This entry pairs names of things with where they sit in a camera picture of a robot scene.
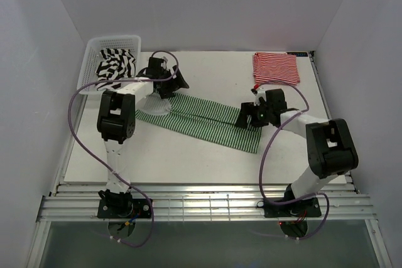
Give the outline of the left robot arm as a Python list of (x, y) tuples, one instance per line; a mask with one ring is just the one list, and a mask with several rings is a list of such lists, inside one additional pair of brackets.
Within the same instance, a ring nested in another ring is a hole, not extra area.
[(128, 141), (136, 127), (136, 109), (153, 94), (165, 100), (177, 90), (189, 88), (177, 64), (168, 68), (164, 58), (153, 56), (148, 60), (148, 66), (133, 80), (133, 83), (115, 91), (103, 92), (100, 100), (97, 130), (104, 141), (109, 169), (106, 189), (98, 192), (101, 198), (97, 213), (99, 218), (151, 217), (149, 210), (141, 213), (146, 201), (134, 199), (129, 192), (125, 157)]

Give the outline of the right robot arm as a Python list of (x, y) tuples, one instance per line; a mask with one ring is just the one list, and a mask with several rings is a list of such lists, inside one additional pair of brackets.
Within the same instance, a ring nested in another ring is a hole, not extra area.
[(283, 197), (264, 197), (260, 208), (266, 218), (320, 217), (317, 193), (338, 176), (356, 169), (357, 151), (347, 122), (343, 119), (321, 119), (306, 110), (289, 108), (280, 88), (266, 90), (254, 86), (253, 102), (245, 102), (236, 120), (236, 127), (275, 126), (306, 140), (308, 167), (286, 187)]

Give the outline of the green striped tank top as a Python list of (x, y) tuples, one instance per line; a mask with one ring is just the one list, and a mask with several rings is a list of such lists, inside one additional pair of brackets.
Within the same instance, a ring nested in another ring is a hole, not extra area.
[(136, 111), (141, 120), (164, 129), (221, 146), (256, 154), (261, 129), (247, 124), (235, 126), (240, 109), (190, 95), (173, 94), (161, 99), (153, 94)]

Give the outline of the black white striped tank top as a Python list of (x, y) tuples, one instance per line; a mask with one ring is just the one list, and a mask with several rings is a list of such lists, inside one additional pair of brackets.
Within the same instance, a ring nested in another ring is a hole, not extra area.
[(120, 80), (134, 77), (136, 57), (130, 49), (103, 48), (96, 69), (97, 80)]

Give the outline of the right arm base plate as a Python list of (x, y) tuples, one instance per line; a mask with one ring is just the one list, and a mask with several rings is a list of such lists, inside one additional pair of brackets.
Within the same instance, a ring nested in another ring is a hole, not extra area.
[(265, 201), (259, 201), (256, 208), (263, 210), (265, 218), (317, 218), (322, 215), (317, 198), (302, 200), (289, 205), (272, 205)]

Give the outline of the red striped tank top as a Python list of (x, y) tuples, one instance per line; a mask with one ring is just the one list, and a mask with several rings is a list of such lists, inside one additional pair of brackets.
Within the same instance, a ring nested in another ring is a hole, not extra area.
[(295, 86), (300, 83), (295, 55), (256, 52), (253, 55), (252, 63), (256, 85), (273, 82)]

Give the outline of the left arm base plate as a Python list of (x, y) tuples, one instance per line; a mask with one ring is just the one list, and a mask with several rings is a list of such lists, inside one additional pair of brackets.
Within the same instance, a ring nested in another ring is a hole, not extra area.
[(135, 198), (123, 206), (113, 205), (111, 202), (101, 200), (96, 217), (129, 220), (131, 218), (151, 218), (152, 214), (149, 203), (144, 198)]

